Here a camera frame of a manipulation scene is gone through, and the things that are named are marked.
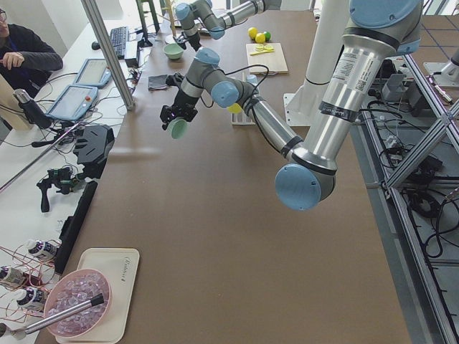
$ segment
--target white tray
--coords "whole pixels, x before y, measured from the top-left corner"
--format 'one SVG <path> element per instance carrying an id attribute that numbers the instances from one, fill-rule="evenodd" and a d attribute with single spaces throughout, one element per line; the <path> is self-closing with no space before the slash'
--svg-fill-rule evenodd
<path id="1" fill-rule="evenodd" d="M 136 249 L 94 248 L 83 252 L 77 269 L 102 272 L 110 283 L 112 302 L 107 314 L 90 332 L 75 339 L 56 337 L 58 343 L 115 344 L 123 337 L 139 258 Z"/>

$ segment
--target robotic arm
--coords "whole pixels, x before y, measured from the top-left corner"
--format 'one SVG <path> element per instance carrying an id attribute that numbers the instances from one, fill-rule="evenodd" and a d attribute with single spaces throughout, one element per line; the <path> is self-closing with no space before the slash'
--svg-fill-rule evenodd
<path id="1" fill-rule="evenodd" d="M 183 49 L 186 49 L 185 43 L 189 42 L 197 51 L 201 44 L 195 20 L 201 21 L 213 39 L 220 39 L 226 29 L 238 25 L 250 16 L 266 11 L 271 6 L 280 7 L 281 3 L 282 0 L 248 0 L 221 16 L 216 16 L 212 11 L 211 0 L 195 0 L 191 4 L 181 3 L 177 5 L 175 14 L 183 32 L 179 38 L 176 38 L 176 42 Z"/>
<path id="2" fill-rule="evenodd" d="M 197 114 L 194 106 L 205 90 L 223 108 L 238 104 L 289 162 L 275 177 L 279 199 L 295 210 L 314 207 L 333 191 L 336 156 L 382 62 L 415 51 L 420 41 L 420 0 L 351 0 L 350 13 L 344 50 L 304 141 L 255 85 L 227 77 L 218 67 L 218 54 L 204 47 L 178 84 L 174 104 L 163 107 L 163 129 L 171 125 L 173 137 L 179 137 L 186 122 Z"/>

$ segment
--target yellow lemon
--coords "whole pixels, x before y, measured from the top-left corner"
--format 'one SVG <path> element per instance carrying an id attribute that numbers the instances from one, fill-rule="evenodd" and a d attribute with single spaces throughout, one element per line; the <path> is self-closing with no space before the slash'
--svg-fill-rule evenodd
<path id="1" fill-rule="evenodd" d="M 265 43 L 265 41 L 266 41 L 265 34 L 261 34 L 261 33 L 257 34 L 257 36 L 255 36 L 255 41 L 257 43 Z"/>
<path id="2" fill-rule="evenodd" d="M 257 36 L 258 30 L 256 27 L 251 27 L 248 32 L 249 32 L 250 39 L 255 39 L 255 36 Z"/>
<path id="3" fill-rule="evenodd" d="M 239 104 L 235 102 L 233 105 L 227 107 L 227 110 L 231 113 L 240 113 L 242 111 L 242 108 Z"/>

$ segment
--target white pole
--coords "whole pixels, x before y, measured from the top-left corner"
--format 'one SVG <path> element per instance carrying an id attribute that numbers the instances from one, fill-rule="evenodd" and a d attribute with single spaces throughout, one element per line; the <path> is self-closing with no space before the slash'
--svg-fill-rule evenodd
<path id="1" fill-rule="evenodd" d="M 284 94 L 290 126 L 310 126 L 335 70 L 349 20 L 349 0 L 325 0 L 304 83 L 295 94 Z"/>

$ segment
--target tablet screen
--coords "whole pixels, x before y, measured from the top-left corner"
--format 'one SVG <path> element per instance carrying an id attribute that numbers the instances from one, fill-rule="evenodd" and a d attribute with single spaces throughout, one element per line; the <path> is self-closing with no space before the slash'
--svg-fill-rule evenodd
<path id="1" fill-rule="evenodd" d="M 89 59 L 77 83 L 84 85 L 98 84 L 106 70 L 107 62 L 104 59 Z"/>
<path id="2" fill-rule="evenodd" d="M 71 118 L 79 110 L 89 91 L 88 88 L 70 86 L 57 101 L 49 115 Z"/>

